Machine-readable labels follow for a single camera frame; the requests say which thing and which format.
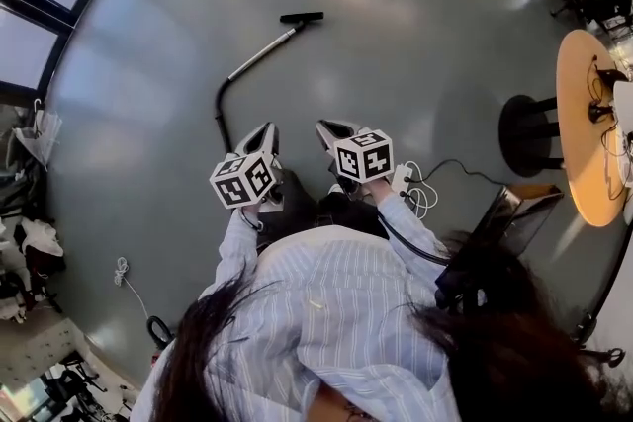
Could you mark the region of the clear folded umbrella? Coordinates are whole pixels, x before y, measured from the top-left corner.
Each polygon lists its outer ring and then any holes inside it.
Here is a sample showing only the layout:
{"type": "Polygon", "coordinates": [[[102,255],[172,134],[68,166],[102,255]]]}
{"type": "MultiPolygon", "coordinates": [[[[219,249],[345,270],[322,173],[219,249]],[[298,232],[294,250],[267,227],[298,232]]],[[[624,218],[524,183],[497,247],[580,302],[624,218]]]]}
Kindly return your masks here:
{"type": "Polygon", "coordinates": [[[30,127],[14,127],[13,134],[22,146],[44,167],[48,164],[53,148],[58,145],[62,119],[55,112],[48,112],[41,99],[33,102],[34,119],[30,127]]]}

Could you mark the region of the white paper sheet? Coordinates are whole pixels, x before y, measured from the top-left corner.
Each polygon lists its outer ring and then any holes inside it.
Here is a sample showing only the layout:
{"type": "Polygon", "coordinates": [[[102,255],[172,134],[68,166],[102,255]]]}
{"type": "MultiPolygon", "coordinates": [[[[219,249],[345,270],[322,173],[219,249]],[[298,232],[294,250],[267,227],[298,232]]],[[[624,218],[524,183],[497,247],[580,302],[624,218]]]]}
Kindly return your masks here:
{"type": "Polygon", "coordinates": [[[613,86],[613,113],[625,135],[633,134],[633,82],[616,81],[613,86]]]}

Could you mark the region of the silver vacuum tube with hose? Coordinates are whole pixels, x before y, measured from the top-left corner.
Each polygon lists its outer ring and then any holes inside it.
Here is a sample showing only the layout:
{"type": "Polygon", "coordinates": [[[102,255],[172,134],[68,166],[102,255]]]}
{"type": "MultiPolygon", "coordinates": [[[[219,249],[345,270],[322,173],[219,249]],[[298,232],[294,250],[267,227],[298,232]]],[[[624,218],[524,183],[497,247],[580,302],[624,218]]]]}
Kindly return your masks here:
{"type": "Polygon", "coordinates": [[[265,47],[260,49],[255,55],[253,55],[248,60],[246,60],[244,63],[242,63],[232,74],[230,74],[227,77],[227,80],[228,81],[236,80],[240,75],[245,73],[248,69],[250,69],[256,63],[258,63],[260,60],[262,60],[268,54],[270,54],[275,49],[277,49],[278,47],[280,47],[284,43],[288,42],[291,38],[293,38],[298,33],[300,33],[306,27],[306,25],[307,25],[306,23],[299,23],[298,25],[296,25],[295,27],[293,27],[289,31],[287,31],[284,34],[282,34],[276,40],[274,40],[271,43],[267,44],[265,47]]]}

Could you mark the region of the white power strip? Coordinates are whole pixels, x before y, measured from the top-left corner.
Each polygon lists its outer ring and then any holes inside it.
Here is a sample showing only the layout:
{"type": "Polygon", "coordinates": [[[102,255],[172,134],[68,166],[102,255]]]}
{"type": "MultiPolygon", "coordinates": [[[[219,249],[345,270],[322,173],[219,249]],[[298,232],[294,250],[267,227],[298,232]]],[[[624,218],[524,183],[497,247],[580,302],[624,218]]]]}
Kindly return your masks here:
{"type": "Polygon", "coordinates": [[[398,164],[392,178],[392,190],[400,197],[404,197],[408,192],[411,179],[412,168],[406,164],[398,164]]]}

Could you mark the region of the person's left forearm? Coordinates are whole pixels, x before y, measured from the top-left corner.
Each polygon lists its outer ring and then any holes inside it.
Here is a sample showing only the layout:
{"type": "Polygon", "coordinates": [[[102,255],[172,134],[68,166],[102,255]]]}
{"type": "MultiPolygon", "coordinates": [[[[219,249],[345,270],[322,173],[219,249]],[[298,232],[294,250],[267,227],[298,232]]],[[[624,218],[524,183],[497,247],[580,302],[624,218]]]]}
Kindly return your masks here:
{"type": "Polygon", "coordinates": [[[207,295],[238,279],[252,291],[263,287],[255,276],[258,211],[259,205],[255,205],[239,209],[231,215],[226,235],[219,247],[221,261],[216,268],[214,282],[206,289],[207,295]]]}

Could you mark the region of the dark open box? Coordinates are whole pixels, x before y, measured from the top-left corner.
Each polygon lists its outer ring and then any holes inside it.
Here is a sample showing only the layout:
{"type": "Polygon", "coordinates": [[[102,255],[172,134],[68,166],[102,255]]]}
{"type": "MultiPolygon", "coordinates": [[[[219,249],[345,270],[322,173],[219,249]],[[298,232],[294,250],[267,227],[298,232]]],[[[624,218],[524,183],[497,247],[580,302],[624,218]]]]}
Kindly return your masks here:
{"type": "Polygon", "coordinates": [[[555,185],[501,187],[473,231],[449,237],[448,263],[435,281],[437,306],[466,312],[504,295],[518,257],[563,197],[555,185]]]}

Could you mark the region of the person's right forearm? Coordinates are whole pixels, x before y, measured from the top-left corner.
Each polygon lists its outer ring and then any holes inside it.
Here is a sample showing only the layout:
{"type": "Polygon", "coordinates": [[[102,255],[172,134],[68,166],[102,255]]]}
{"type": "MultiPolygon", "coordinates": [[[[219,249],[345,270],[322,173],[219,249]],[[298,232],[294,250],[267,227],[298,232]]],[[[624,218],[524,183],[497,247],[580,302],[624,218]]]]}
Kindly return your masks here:
{"type": "Polygon", "coordinates": [[[442,245],[384,179],[364,185],[373,198],[379,219],[387,227],[389,242],[401,259],[412,267],[423,261],[443,266],[442,245]]]}

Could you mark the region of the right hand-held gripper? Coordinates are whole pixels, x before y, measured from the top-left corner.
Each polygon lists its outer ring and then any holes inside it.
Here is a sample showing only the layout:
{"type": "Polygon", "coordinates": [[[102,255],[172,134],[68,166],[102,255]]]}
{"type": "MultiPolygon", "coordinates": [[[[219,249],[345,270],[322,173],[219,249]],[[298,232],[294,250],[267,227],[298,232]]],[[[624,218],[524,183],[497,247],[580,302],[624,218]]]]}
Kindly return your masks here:
{"type": "Polygon", "coordinates": [[[336,173],[356,184],[388,178],[394,174],[393,142],[379,129],[341,120],[316,122],[317,138],[336,173]],[[351,136],[339,140],[340,136],[351,136]]]}

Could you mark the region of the black vacuum floor nozzle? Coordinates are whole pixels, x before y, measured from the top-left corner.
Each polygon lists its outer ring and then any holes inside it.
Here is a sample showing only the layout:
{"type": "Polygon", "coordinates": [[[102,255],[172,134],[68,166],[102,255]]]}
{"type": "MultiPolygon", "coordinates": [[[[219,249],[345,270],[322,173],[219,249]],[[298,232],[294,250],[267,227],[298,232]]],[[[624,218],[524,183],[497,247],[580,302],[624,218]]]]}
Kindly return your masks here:
{"type": "Polygon", "coordinates": [[[324,19],[324,12],[305,12],[282,15],[279,21],[287,25],[305,25],[313,22],[320,22],[324,19]]]}

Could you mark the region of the round wooden table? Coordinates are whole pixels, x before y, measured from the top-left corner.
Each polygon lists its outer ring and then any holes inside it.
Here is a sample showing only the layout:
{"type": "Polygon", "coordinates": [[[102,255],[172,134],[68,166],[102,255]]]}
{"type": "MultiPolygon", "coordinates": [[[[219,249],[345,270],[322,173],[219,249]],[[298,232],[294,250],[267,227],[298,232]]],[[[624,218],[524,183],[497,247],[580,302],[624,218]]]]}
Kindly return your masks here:
{"type": "Polygon", "coordinates": [[[597,72],[616,67],[608,50],[583,30],[568,33],[559,48],[556,71],[557,114],[565,171],[577,210],[595,227],[612,223],[624,208],[627,191],[619,173],[613,115],[594,123],[589,106],[608,107],[609,90],[598,86],[597,72]]]}

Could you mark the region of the handheld tool with blue body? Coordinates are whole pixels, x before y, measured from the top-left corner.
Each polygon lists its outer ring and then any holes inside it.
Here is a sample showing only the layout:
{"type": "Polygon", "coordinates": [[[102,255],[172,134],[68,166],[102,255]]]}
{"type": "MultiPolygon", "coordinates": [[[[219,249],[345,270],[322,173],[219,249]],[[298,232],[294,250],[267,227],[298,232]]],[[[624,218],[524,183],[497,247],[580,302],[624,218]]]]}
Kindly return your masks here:
{"type": "Polygon", "coordinates": [[[174,340],[174,334],[170,327],[158,316],[152,315],[146,321],[146,330],[155,345],[152,354],[151,365],[154,366],[167,346],[174,340]]]}

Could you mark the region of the white crumpled cloth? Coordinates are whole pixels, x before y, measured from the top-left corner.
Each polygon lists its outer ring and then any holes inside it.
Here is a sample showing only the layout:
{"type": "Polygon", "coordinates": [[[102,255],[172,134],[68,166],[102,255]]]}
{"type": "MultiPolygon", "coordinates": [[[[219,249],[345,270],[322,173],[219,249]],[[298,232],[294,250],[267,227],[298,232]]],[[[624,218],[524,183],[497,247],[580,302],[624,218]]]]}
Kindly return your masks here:
{"type": "Polygon", "coordinates": [[[44,221],[24,217],[15,227],[14,237],[23,252],[27,247],[32,247],[53,257],[61,258],[64,255],[57,240],[56,229],[44,221]]]}

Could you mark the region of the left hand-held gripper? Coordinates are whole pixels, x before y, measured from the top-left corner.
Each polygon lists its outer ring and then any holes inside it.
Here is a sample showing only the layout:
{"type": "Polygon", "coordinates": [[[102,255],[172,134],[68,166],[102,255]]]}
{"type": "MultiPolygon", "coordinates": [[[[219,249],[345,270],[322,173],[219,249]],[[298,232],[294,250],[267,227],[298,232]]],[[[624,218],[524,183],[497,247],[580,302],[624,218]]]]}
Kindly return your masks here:
{"type": "Polygon", "coordinates": [[[260,204],[260,211],[281,212],[284,198],[279,187],[282,166],[279,155],[279,130],[272,122],[256,127],[219,163],[210,183],[227,210],[260,204]]]}

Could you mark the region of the person's black trousers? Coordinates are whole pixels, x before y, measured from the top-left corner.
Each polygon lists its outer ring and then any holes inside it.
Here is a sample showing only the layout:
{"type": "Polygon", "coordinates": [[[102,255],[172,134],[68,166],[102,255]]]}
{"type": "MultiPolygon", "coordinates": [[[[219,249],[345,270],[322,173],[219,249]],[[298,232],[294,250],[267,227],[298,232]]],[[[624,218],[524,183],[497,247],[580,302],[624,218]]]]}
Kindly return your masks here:
{"type": "Polygon", "coordinates": [[[316,201],[291,170],[283,171],[282,184],[278,190],[283,197],[283,210],[258,216],[263,223],[263,230],[257,238],[258,254],[274,242],[293,234],[330,225],[389,238],[387,230],[379,221],[377,208],[362,201],[350,200],[345,193],[330,192],[316,201]]]}

